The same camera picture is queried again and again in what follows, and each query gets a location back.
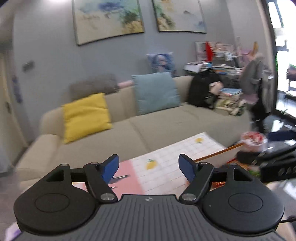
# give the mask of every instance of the stack of books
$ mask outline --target stack of books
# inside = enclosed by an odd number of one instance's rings
[[[207,70],[208,68],[211,68],[213,66],[212,62],[206,62],[206,61],[202,61],[202,62],[190,62],[187,63],[184,66],[184,70],[187,70],[189,72],[193,72],[193,73],[199,73],[201,71]]]
[[[238,100],[242,94],[242,89],[223,88],[219,94],[220,99]]]
[[[229,75],[240,75],[243,71],[243,68],[236,68],[236,67],[225,65],[225,64],[214,65],[212,69],[217,74],[229,74]]]

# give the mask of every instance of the cable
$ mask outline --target cable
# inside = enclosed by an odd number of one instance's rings
[[[296,218],[290,218],[290,219],[286,219],[286,220],[282,220],[279,223],[290,223],[290,222],[295,222]]]

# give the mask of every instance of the lemon print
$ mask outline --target lemon print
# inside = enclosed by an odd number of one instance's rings
[[[146,169],[150,170],[150,169],[155,168],[156,166],[157,166],[157,161],[150,159],[150,160],[148,160],[148,162],[146,164]]]
[[[203,138],[199,137],[195,140],[196,143],[202,143],[203,142]]]

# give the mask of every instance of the circular pad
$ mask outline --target circular pad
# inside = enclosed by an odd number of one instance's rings
[[[210,191],[202,209],[223,230],[237,234],[259,234],[276,228],[284,214],[278,197],[262,183],[234,181]]]
[[[74,230],[83,225],[94,211],[95,201],[89,193],[58,182],[31,187],[14,205],[20,229],[43,235]]]
[[[237,193],[228,199],[229,205],[237,211],[251,213],[258,211],[263,201],[257,195],[251,193]]]

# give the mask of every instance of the yellow pillow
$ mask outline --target yellow pillow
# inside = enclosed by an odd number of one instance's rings
[[[112,128],[105,94],[99,93],[63,105],[64,143]]]

